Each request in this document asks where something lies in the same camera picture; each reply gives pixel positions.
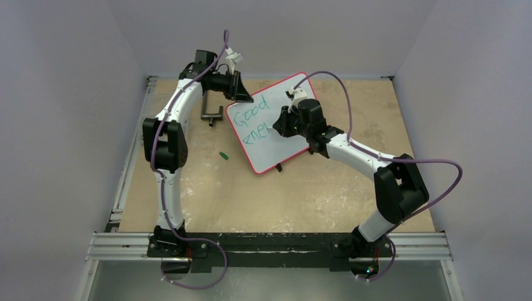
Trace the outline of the pink framed whiteboard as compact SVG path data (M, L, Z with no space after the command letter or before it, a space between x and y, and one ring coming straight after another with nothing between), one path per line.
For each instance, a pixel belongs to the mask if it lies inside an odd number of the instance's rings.
M226 107L226 116L254 173L263 174L309 149L305 138L285 138L267 128L279 118L281 108L290 105L285 92L306 76L296 73L253 93L253 103L235 102Z

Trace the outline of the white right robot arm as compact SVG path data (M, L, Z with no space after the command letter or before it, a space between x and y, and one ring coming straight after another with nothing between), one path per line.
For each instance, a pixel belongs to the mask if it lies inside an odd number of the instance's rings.
M352 232L352 249L367 255L377 241L425 204L429 193L412 157L378 155L357 144L343 130L329 125L318 100L308 98L297 106L283 106L273 128L282 137L301 136L311 152L334 159L371 179L376 211Z

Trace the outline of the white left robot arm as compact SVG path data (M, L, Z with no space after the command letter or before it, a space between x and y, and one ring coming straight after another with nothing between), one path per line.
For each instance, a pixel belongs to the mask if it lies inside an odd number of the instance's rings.
M217 69L220 56L197 50L195 59L179 74L177 87L165 107L153 118L142 122L146 160L156 177L159 189L159 218L150 237L151 247L182 255L187 248L180 200L181 172L188 159L188 117L207 91L221 92L234 102L251 103L253 98L235 69L243 55L231 48L226 51L227 70Z

